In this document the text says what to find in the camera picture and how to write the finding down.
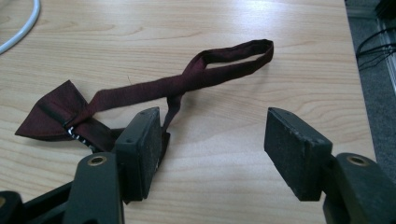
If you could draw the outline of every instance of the white cable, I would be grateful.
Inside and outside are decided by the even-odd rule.
[[[8,49],[12,48],[12,46],[16,45],[20,40],[29,33],[32,27],[35,25],[37,21],[38,14],[40,13],[40,0],[33,0],[33,11],[32,15],[30,15],[29,20],[22,26],[22,28],[12,36],[6,43],[0,46],[0,54],[3,54]]]

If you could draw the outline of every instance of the wooden table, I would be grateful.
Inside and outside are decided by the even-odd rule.
[[[32,2],[0,9],[0,39]],[[255,74],[187,93],[148,199],[127,223],[323,223],[322,202],[300,203],[263,149],[269,106],[287,109],[348,151],[374,158],[344,1],[42,0],[32,32],[0,56],[0,190],[24,201],[71,181],[91,152],[14,133],[35,102],[67,79],[90,101],[101,89],[170,77],[204,49],[275,42]],[[97,114],[124,127],[164,99]]]

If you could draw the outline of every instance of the maroon bow tie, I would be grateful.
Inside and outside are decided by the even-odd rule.
[[[207,69],[210,63],[231,63],[253,55],[253,61],[234,63]],[[180,109],[180,101],[187,91],[218,85],[243,77],[269,63],[274,54],[270,40],[253,40],[227,49],[204,50],[197,54],[181,75],[155,81],[97,92],[87,104],[70,82],[43,96],[16,131],[16,135],[44,141],[77,139],[93,152],[111,151],[121,130],[111,130],[92,116],[99,111],[134,105],[166,97],[168,113],[163,123],[163,136],[172,118]]]

